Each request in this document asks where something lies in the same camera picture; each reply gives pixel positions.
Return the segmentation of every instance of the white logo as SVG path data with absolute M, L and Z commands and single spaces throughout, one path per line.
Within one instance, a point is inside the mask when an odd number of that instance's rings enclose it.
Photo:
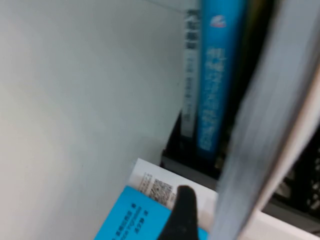
M 210 22 L 210 26 L 215 28 L 225 28 L 226 25 L 226 19 L 223 15 L 216 15 L 212 17 Z

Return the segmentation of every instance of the blue book spine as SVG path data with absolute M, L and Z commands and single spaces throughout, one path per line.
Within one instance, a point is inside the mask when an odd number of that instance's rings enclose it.
M 126 186 L 94 240 L 156 240 L 170 213 L 160 203 Z M 207 236 L 198 229 L 199 240 Z
M 235 67 L 246 0 L 202 0 L 197 154 L 212 160 Z

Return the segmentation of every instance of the white book spine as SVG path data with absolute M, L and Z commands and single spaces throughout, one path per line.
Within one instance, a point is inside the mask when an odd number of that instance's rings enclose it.
M 184 0 L 183 79 L 185 82 L 181 135 L 192 138 L 196 123 L 199 88 L 200 1 Z

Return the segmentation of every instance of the blue paper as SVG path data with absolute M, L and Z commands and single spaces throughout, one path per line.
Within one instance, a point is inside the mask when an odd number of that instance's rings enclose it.
M 126 186 L 95 240 L 156 240 L 171 211 L 132 187 Z M 198 229 L 200 240 L 207 233 Z

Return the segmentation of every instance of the book spine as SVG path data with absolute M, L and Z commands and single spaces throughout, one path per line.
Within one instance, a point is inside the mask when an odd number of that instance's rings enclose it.
M 183 79 L 185 82 L 181 136 L 191 140 L 194 135 L 198 91 L 199 91 L 199 37 L 200 37 L 200 4 L 199 0 L 183 1 Z
M 197 154 L 212 160 L 217 150 L 246 0 L 202 0 L 200 98 Z

